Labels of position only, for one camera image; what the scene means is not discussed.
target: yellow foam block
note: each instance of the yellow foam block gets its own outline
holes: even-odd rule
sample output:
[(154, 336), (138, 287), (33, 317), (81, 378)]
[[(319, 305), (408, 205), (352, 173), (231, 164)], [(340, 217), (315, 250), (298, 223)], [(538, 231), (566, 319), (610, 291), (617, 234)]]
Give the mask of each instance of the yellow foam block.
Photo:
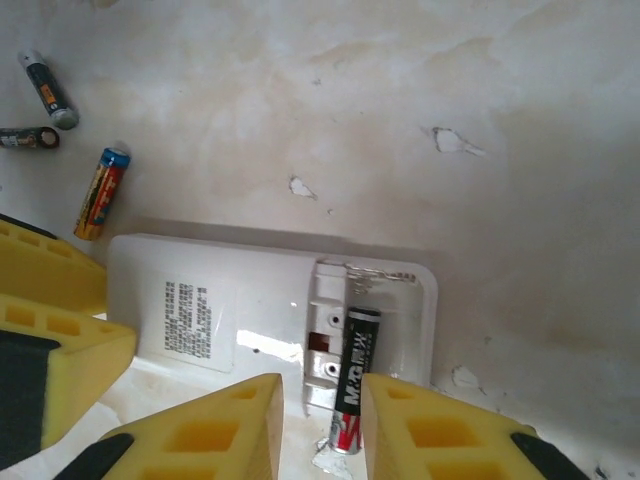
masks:
[[(279, 374), (232, 385), (109, 432), (94, 446), (123, 434), (132, 436), (133, 444), (102, 478), (276, 479), (283, 411)], [(71, 478), (72, 467), (58, 478)]]
[(90, 315), (106, 311), (104, 267), (49, 232), (0, 216), (0, 293)]
[(0, 294), (3, 425), (31, 450), (53, 445), (126, 370), (135, 345), (128, 327)]
[(544, 479), (511, 439), (531, 427), (401, 380), (364, 376), (362, 422), (370, 480)]

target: battery compartment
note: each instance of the battery compartment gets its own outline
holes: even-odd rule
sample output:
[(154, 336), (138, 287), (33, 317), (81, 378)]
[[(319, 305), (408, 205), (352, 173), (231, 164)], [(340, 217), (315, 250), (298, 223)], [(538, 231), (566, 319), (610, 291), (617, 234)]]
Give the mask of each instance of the battery compartment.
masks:
[(428, 377), (425, 367), (430, 361), (423, 352), (425, 344), (431, 345), (425, 335), (432, 332), (425, 329), (425, 289), (415, 274), (357, 263), (318, 262), (309, 304), (306, 404), (333, 409), (345, 317), (351, 306), (377, 308), (382, 313), (373, 372), (416, 384)]

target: stained white surface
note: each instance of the stained white surface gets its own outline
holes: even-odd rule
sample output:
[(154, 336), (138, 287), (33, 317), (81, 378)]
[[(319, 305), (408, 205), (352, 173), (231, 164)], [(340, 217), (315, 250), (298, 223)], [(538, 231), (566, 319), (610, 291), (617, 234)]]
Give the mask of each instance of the stained white surface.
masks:
[[(3, 124), (48, 124), (24, 47), (82, 116), (57, 152), (0, 152), (4, 213), (81, 244), (100, 151), (124, 142), (98, 258), (143, 231), (423, 263), (437, 387), (535, 425), (593, 478), (640, 474), (640, 3), (3, 8)], [(435, 127), (486, 155), (438, 152)], [(484, 394), (453, 385), (459, 365)]]

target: aa battery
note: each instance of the aa battery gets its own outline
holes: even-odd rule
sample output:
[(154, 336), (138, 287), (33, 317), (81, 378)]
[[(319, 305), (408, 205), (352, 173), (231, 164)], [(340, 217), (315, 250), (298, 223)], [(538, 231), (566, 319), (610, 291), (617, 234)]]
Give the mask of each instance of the aa battery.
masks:
[(82, 240), (97, 239), (104, 228), (111, 202), (131, 157), (115, 148), (105, 148), (82, 204), (74, 235)]
[(0, 147), (58, 148), (60, 137), (50, 127), (0, 128)]
[(53, 124), (61, 130), (70, 130), (78, 124), (78, 113), (71, 108), (56, 78), (35, 50), (18, 53), (18, 61), (24, 67)]
[(355, 454), (362, 447), (360, 393), (362, 377), (371, 370), (380, 327), (380, 311), (352, 307), (344, 328), (342, 365), (328, 445), (339, 453)]

